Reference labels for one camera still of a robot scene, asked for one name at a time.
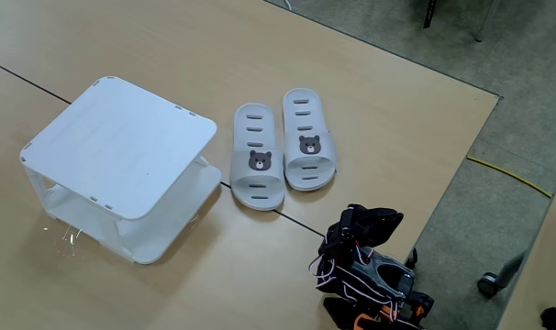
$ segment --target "white plastic crate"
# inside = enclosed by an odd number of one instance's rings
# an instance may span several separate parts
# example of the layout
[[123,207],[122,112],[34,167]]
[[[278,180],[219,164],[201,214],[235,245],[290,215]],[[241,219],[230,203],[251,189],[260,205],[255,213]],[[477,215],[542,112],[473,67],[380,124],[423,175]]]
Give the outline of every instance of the white plastic crate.
[[20,160],[51,217],[148,264],[219,185],[221,172],[200,156],[216,132],[207,118],[103,77],[23,147]]

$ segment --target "slide sandal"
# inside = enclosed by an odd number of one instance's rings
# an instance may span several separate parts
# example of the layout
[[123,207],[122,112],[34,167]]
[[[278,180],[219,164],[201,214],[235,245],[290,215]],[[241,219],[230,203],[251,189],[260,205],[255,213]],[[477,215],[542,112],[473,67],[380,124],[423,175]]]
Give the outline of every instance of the slide sandal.
[[242,204],[271,211],[286,194],[283,153],[276,147],[274,114],[263,104],[242,105],[235,114],[231,191]]
[[335,175],[337,153],[318,94],[297,88],[284,97],[285,175],[299,191],[313,191]]

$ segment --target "chair wheel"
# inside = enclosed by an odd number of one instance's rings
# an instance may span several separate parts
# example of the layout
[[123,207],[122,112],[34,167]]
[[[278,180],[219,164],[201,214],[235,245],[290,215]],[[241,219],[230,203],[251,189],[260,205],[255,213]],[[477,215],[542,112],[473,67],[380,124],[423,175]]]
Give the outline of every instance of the chair wheel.
[[494,297],[500,288],[496,285],[496,274],[487,272],[478,281],[478,291],[488,298]]
[[410,256],[408,256],[408,259],[405,262],[405,266],[413,270],[415,268],[415,264],[417,264],[417,261],[418,261],[417,249],[413,248],[413,251],[410,253]]

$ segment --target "beige table surface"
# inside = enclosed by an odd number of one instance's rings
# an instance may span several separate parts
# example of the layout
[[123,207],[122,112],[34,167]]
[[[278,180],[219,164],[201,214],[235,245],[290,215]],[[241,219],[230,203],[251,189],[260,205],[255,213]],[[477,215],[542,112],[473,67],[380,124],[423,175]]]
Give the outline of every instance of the beige table surface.
[[556,195],[516,283],[500,330],[545,330],[540,315],[556,307]]
[[0,65],[69,101],[117,75],[215,120],[205,156],[224,182],[237,108],[269,105],[282,143],[284,94],[315,89],[339,176],[281,211],[324,232],[349,203],[396,208],[406,220],[379,250],[397,259],[498,98],[262,0],[3,0]]
[[306,270],[321,237],[228,188],[149,266],[47,217],[18,154],[65,105],[0,70],[0,330],[335,328]]

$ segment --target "bear emblem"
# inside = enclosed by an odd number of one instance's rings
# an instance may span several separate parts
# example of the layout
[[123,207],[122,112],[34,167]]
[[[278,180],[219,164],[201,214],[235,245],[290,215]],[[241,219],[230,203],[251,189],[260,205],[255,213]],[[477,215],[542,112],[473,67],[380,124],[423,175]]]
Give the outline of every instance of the bear emblem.
[[252,170],[256,171],[266,171],[272,166],[272,153],[270,151],[266,153],[250,151],[250,167]]
[[318,136],[298,138],[300,141],[300,150],[307,155],[315,155],[321,151],[321,144],[318,142]]

